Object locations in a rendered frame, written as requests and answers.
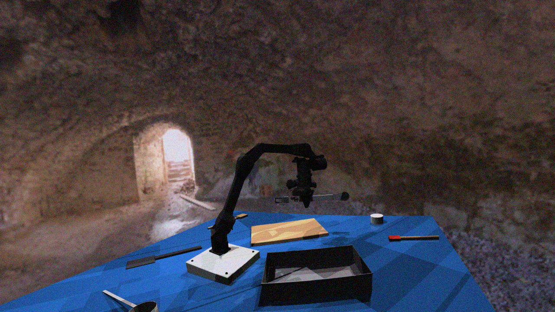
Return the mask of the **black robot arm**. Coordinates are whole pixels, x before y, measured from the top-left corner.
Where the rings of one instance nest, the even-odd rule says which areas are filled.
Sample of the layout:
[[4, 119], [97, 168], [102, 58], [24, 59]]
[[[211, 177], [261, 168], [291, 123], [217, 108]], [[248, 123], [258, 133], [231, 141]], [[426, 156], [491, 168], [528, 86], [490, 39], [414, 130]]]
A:
[[[229, 191], [223, 210], [219, 213], [215, 225], [211, 230], [212, 249], [209, 252], [218, 256], [223, 255], [231, 248], [228, 246], [227, 235], [233, 230], [236, 221], [233, 211], [238, 201], [238, 196], [248, 174], [251, 172], [254, 163], [263, 153], [289, 153], [303, 158], [295, 157], [293, 163], [297, 163], [297, 172], [311, 172], [324, 170], [327, 162], [324, 155], [315, 155], [308, 143], [296, 143], [290, 145], [257, 143], [246, 154], [237, 159], [235, 177]], [[308, 160], [306, 158], [309, 158]]]

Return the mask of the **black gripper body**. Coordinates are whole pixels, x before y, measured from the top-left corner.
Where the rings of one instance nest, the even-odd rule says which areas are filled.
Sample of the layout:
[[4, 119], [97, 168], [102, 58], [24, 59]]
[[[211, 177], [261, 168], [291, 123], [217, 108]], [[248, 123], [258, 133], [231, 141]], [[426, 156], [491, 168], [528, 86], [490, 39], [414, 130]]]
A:
[[317, 183], [311, 181], [311, 176], [311, 172], [298, 172], [297, 178], [299, 178], [300, 187], [293, 190], [293, 196], [307, 196], [311, 187], [317, 187]]

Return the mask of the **grey cylinder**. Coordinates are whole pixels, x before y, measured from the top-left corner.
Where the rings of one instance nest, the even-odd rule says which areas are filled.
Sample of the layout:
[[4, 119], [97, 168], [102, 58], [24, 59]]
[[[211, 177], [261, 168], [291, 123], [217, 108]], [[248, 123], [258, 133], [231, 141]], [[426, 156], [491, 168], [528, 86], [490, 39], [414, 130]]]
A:
[[372, 214], [370, 218], [371, 223], [373, 224], [382, 224], [383, 223], [383, 215], [382, 214]]

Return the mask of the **light brown wooden board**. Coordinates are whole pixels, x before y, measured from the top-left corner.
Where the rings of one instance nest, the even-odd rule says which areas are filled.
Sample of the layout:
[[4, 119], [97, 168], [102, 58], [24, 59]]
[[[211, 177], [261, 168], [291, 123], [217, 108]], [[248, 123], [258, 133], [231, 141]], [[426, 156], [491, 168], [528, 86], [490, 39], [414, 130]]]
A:
[[251, 246], [278, 244], [328, 236], [315, 218], [251, 226]]

